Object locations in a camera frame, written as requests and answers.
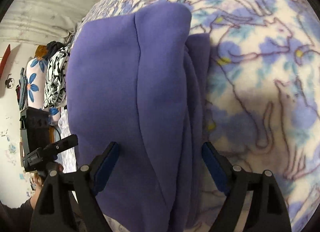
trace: silver bolt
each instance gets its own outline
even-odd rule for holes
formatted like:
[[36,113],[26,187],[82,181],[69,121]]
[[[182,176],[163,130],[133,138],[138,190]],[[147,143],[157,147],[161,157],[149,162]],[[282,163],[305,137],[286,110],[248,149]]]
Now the silver bolt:
[[80,170],[81,170],[81,171],[87,171],[87,170],[89,170],[89,166],[88,166],[88,165],[82,165],[82,166],[80,167]]
[[264,171],[264,174],[265,174],[266,176],[268,176],[268,177],[271,177],[271,176],[272,176],[272,172],[269,171],[269,170],[265,170],[265,171]]
[[241,171],[241,170],[242,170],[239,165],[234,165],[234,166],[232,167],[232,169],[233,169],[234,171]]
[[56,170],[50,171],[50,176],[51,177],[54,177],[56,175],[57,175],[57,171]]

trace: zebra print cloth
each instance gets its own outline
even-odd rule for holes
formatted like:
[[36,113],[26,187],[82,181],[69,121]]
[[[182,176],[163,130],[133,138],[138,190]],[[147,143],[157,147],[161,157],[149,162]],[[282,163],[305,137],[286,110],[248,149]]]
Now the zebra print cloth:
[[43,108],[59,108],[66,97],[66,72],[70,56],[70,48],[60,48],[48,62],[48,71],[45,76]]

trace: folded purple cloth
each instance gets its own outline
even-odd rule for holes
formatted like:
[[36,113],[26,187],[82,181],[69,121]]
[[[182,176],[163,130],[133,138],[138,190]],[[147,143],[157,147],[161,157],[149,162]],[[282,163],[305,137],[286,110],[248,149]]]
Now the folded purple cloth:
[[84,25],[67,73],[79,165],[110,141],[120,158],[97,201],[131,232],[183,231],[199,200],[209,35],[188,37],[191,13],[159,2]]

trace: blue flower print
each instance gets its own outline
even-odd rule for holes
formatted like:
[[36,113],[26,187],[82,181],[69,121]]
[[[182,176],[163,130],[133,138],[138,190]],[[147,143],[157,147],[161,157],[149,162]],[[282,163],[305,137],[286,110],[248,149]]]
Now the blue flower print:
[[48,63],[45,59],[43,59],[41,57],[34,58],[30,67],[32,68],[32,67],[36,66],[38,64],[38,62],[39,62],[39,66],[40,66],[41,71],[44,72],[44,66],[48,66]]
[[56,108],[50,108],[49,112],[50,112],[50,115],[52,115],[52,116],[54,116],[54,115],[59,113],[59,111]]
[[32,84],[33,81],[35,80],[36,76],[37,76],[36,73],[31,74],[30,79],[28,80],[28,84],[27,84],[27,91],[28,91],[28,95],[29,95],[31,102],[35,101],[32,92],[39,91],[38,86],[36,84]]

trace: pile of clothes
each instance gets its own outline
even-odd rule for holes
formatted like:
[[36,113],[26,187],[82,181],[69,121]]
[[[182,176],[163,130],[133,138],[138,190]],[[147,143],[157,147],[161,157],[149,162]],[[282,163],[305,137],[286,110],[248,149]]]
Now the pile of clothes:
[[69,46],[56,41],[38,46],[35,56],[21,69],[16,87],[19,110],[29,106],[49,111],[52,124],[57,123],[60,108],[67,104],[65,78]]

